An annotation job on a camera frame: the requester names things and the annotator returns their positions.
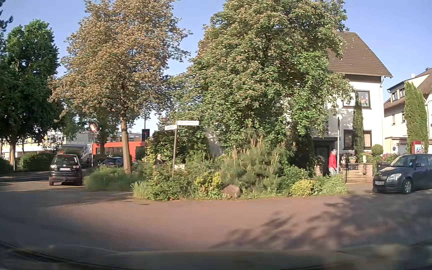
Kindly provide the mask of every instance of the asphalt road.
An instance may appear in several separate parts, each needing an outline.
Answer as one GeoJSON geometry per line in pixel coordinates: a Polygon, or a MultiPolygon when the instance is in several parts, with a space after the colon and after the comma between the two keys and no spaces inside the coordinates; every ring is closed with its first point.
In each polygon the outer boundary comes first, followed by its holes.
{"type": "Polygon", "coordinates": [[[154,202],[134,200],[127,192],[49,186],[45,177],[0,177],[0,253],[5,245],[322,252],[432,243],[432,190],[371,194],[369,185],[355,185],[346,196],[154,202]]]}

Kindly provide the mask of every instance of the black car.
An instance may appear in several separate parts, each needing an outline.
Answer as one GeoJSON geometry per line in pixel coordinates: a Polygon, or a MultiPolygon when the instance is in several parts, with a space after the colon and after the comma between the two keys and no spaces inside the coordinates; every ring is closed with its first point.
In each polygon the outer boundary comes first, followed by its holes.
{"type": "Polygon", "coordinates": [[[54,182],[83,184],[83,173],[77,155],[58,154],[54,156],[49,169],[49,185],[54,182]]]}
{"type": "Polygon", "coordinates": [[[103,161],[102,165],[107,166],[107,167],[122,167],[123,166],[123,157],[121,157],[121,156],[108,157],[103,161]]]}
{"type": "Polygon", "coordinates": [[[373,192],[399,191],[409,194],[432,188],[432,154],[398,156],[388,167],[375,173],[373,192]]]}

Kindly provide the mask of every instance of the person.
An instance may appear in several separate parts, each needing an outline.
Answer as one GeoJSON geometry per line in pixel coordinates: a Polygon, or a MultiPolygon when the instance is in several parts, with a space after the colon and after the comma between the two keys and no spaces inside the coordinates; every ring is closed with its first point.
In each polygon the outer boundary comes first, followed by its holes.
{"type": "Polygon", "coordinates": [[[156,167],[156,165],[163,165],[164,164],[164,160],[162,159],[162,155],[158,154],[156,156],[156,159],[154,160],[154,167],[156,167]]]}
{"type": "Polygon", "coordinates": [[[331,151],[331,154],[329,154],[329,175],[333,176],[337,174],[338,171],[338,163],[336,162],[336,149],[333,149],[331,151]]]}

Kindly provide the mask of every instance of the street sign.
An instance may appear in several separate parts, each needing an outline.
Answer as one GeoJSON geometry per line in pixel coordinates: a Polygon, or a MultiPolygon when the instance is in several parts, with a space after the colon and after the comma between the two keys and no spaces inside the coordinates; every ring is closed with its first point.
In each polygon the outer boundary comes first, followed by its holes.
{"type": "Polygon", "coordinates": [[[176,121],[178,126],[199,126],[199,121],[176,121]]]}
{"type": "Polygon", "coordinates": [[[167,125],[164,126],[164,130],[173,130],[173,129],[177,129],[178,125],[167,125]]]}

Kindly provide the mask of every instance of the traffic light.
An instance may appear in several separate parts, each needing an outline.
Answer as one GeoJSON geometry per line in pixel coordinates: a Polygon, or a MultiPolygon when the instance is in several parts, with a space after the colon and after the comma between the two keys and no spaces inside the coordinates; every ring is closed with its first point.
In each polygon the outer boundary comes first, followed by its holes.
{"type": "Polygon", "coordinates": [[[143,129],[141,132],[141,141],[146,142],[147,138],[149,138],[149,128],[143,129]]]}

